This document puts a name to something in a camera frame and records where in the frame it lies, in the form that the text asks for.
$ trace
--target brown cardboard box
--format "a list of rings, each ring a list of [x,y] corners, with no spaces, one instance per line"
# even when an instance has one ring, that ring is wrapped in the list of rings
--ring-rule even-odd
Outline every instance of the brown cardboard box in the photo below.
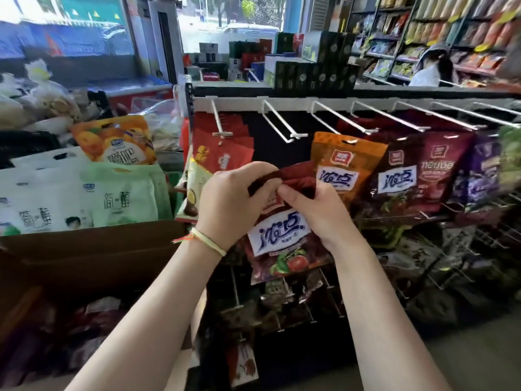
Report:
[[[85,303],[147,288],[175,252],[172,240],[185,234],[182,223],[161,220],[0,237],[0,347],[28,310],[35,286],[56,303]],[[192,320],[195,330],[205,297]],[[191,349],[192,341],[188,330],[183,349]]]

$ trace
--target green snack bag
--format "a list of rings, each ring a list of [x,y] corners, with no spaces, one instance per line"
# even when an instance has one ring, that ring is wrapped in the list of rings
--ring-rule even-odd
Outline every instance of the green snack bag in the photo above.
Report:
[[[515,190],[521,180],[521,129],[502,126],[499,130],[499,140],[499,190],[501,193],[507,193]]]
[[[159,165],[91,163],[81,173],[95,227],[172,218]]]

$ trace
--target window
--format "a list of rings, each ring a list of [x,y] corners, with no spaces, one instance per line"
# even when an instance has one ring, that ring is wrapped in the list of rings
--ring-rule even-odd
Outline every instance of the window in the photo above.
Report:
[[[180,1],[177,13],[186,53],[198,53],[199,43],[218,44],[219,53],[228,53],[230,41],[275,39],[290,13],[289,0]],[[300,14],[300,6],[293,9]]]
[[[0,59],[133,55],[120,0],[2,0]]]

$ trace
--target brand logo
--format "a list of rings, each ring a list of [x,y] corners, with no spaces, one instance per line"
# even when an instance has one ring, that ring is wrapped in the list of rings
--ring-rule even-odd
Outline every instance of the brand logo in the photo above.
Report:
[[[275,214],[258,223],[248,232],[255,256],[289,247],[311,230],[306,219],[295,209]]]
[[[448,150],[448,145],[434,145],[433,150],[430,152],[430,157],[432,159],[444,158]]]
[[[284,201],[280,196],[277,195],[277,193],[274,192],[269,196],[268,201],[262,210],[262,214],[271,213],[273,210],[278,209],[279,207],[284,207]]]
[[[223,156],[219,157],[219,167],[221,170],[226,170],[228,168],[228,162],[230,162],[230,154],[223,154]]]
[[[317,180],[333,185],[337,191],[352,190],[357,179],[357,171],[324,166],[319,166],[317,170]]]
[[[391,166],[402,165],[403,164],[403,151],[402,150],[394,150],[389,152],[389,164]]]
[[[404,191],[416,185],[416,165],[397,167],[378,174],[378,193]]]
[[[346,150],[334,150],[330,162],[334,165],[349,166],[354,156],[352,152]]]

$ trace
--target maroon snack bag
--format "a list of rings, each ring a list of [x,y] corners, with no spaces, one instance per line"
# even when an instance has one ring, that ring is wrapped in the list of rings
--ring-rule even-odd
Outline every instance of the maroon snack bag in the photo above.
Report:
[[[418,163],[418,184],[411,210],[437,212],[450,185],[455,166],[472,143],[473,133],[428,132]]]
[[[299,163],[262,177],[249,188],[250,194],[271,178],[308,198],[315,197],[313,162]],[[252,285],[332,262],[331,254],[314,234],[306,219],[275,193],[270,197],[255,226],[241,239],[252,265]]]
[[[391,133],[376,133],[371,140],[389,145],[366,186],[366,215],[375,218],[410,214],[408,207],[417,185],[423,134],[396,137]]]

